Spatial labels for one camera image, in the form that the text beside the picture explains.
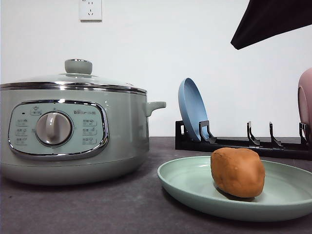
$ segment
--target dish rack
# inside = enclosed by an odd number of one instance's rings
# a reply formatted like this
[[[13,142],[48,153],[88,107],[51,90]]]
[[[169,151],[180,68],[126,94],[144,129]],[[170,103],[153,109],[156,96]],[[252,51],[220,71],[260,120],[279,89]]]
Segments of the dish rack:
[[[202,129],[207,128],[209,138],[205,138]],[[223,147],[247,148],[256,151],[260,156],[292,158],[312,161],[312,147],[309,144],[310,127],[299,123],[300,143],[285,143],[273,136],[273,124],[270,122],[271,141],[262,141],[252,134],[252,123],[247,122],[248,140],[217,138],[210,132],[209,120],[199,122],[200,141],[192,140],[183,121],[175,122],[175,149],[213,152]]]

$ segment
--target dough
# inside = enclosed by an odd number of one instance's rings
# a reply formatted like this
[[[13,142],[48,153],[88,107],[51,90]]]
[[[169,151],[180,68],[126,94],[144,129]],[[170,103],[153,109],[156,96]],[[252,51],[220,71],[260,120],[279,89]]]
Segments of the dough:
[[[260,195],[265,170],[259,155],[249,149],[221,148],[211,155],[211,173],[217,186],[238,197]]]

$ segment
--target brand logo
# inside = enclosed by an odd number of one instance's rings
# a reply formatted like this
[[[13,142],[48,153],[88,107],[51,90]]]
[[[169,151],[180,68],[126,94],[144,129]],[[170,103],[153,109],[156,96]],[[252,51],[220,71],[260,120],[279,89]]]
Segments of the brand logo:
[[[83,111],[83,110],[74,110],[74,115],[96,115],[97,113],[95,111]]]

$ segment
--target pot lid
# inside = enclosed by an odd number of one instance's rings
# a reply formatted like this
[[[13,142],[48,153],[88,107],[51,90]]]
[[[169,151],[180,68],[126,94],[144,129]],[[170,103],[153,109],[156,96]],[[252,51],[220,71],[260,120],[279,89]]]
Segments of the pot lid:
[[[1,88],[67,86],[79,88],[105,88],[128,90],[146,93],[146,90],[135,87],[130,83],[122,83],[108,78],[91,75],[92,63],[83,59],[69,59],[65,61],[66,73],[23,79],[14,83],[1,84]]]

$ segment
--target countertop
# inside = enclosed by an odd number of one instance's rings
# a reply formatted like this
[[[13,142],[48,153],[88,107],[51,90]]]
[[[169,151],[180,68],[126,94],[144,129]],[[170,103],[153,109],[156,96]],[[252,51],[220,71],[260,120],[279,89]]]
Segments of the countertop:
[[[45,187],[1,178],[1,234],[312,233],[312,214],[283,222],[243,222],[176,201],[162,188],[158,167],[175,158],[204,155],[210,153],[175,150],[174,137],[151,137],[146,162],[117,179]],[[312,161],[263,159],[312,172]]]

